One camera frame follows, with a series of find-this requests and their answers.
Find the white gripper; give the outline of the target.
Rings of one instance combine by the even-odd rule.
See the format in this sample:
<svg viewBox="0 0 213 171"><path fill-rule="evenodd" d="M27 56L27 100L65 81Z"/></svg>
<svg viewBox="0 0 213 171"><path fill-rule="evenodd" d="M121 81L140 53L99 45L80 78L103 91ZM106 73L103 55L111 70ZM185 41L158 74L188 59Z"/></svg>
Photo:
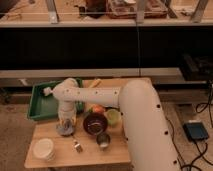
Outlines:
<svg viewBox="0 0 213 171"><path fill-rule="evenodd" d="M58 117L60 124L64 124L69 120L72 125L76 124L77 109L74 102L60 101L58 106Z"/></svg>

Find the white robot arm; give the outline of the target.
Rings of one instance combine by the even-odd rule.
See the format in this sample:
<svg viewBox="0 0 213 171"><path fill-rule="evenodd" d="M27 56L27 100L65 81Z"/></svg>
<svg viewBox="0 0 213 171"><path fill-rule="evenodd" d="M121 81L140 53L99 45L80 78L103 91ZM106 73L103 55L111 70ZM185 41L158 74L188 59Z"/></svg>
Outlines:
<svg viewBox="0 0 213 171"><path fill-rule="evenodd" d="M83 101L120 109L133 171L181 171L158 93L151 83L133 79L122 87L78 88L67 81L53 89L59 106Z"/></svg>

